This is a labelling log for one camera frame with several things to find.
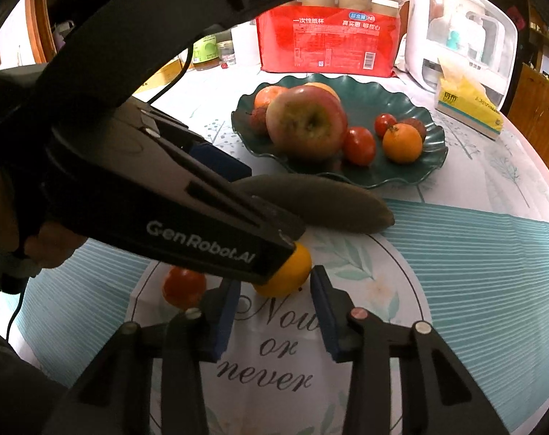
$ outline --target jar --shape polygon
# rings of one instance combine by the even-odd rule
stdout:
[[[234,45],[231,40],[218,42],[218,53],[220,54],[220,60],[226,62],[228,66],[236,63],[236,56],[234,55]]]
[[[216,36],[206,36],[194,43],[192,63],[196,70],[207,70],[220,65]]]

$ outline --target green plate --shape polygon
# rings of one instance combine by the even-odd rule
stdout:
[[[408,117],[421,120],[427,128],[423,154],[411,165],[397,165],[385,157],[381,141],[375,136],[378,146],[377,156],[367,167],[359,167],[344,161],[340,152],[336,157],[322,163],[305,163],[289,159],[277,152],[268,136],[257,136],[249,127],[248,120],[254,106],[254,98],[262,88],[269,85],[261,83],[251,95],[242,95],[238,100],[236,111],[232,112],[232,127],[253,155],[272,157],[293,173],[325,176],[366,189],[376,188],[390,181],[416,185],[444,164],[448,148],[445,145],[443,128],[433,122],[426,108],[415,106],[404,93],[392,93],[379,83],[360,83],[346,75],[339,78],[328,78],[320,74],[310,75],[307,78],[286,76],[277,85],[291,88],[307,82],[323,82],[331,86],[341,98],[349,119],[349,126],[366,127],[374,135],[375,117],[381,113],[391,113],[399,120]]]

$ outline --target plastic container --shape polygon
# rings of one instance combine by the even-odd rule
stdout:
[[[390,77],[406,1],[298,0],[271,9],[257,18],[262,69]]]
[[[452,62],[482,84],[500,110],[517,43],[512,20],[488,0],[412,0],[405,67],[425,90],[435,92],[442,61]]]

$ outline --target orange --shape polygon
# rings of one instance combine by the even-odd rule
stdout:
[[[284,298],[299,289],[307,281],[313,260],[308,248],[295,242],[293,254],[273,275],[267,284],[253,285],[256,292],[265,298]]]
[[[395,124],[383,136],[385,156],[395,163],[413,163],[423,151],[421,135],[409,124]]]
[[[268,107],[270,102],[276,98],[281,93],[287,91],[288,88],[284,86],[278,86],[278,85],[269,85],[265,86],[261,89],[258,93],[256,93],[256,98],[254,98],[254,107],[260,108],[264,106],[265,108]]]
[[[341,101],[341,98],[339,98],[339,95],[337,95],[337,92],[334,91],[333,88],[331,88],[330,86],[325,85],[324,83],[321,83],[321,82],[308,82],[308,83],[305,83],[305,85],[316,86],[316,87],[322,88],[323,90],[328,91],[331,95],[333,95],[335,98],[337,98],[337,100]]]

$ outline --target table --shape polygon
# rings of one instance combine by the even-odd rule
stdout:
[[[194,72],[155,105],[250,165],[253,174],[281,172],[274,160],[248,153],[230,125],[241,94],[280,78],[259,67]],[[309,228],[301,241],[356,304],[399,324],[433,321],[510,431],[526,435],[549,405],[549,173],[509,121],[492,142],[436,112],[433,95],[406,74],[375,81],[432,112],[445,130],[446,163],[417,187],[375,190],[395,213],[395,226],[383,235]],[[144,325],[171,318],[175,311],[159,293],[165,271],[163,264],[90,241],[30,286],[18,328],[43,367],[71,384],[124,317]],[[349,367],[325,354],[303,291],[272,304],[243,286],[229,350],[221,366],[203,369],[212,433],[339,433]],[[261,388],[262,370],[269,381],[274,371],[292,377],[282,383],[275,377]],[[396,378],[396,366],[392,372]],[[224,401],[218,394],[224,390],[239,397]],[[398,397],[394,391],[394,407]],[[154,397],[154,431],[156,410]],[[396,410],[392,418],[398,433]]]

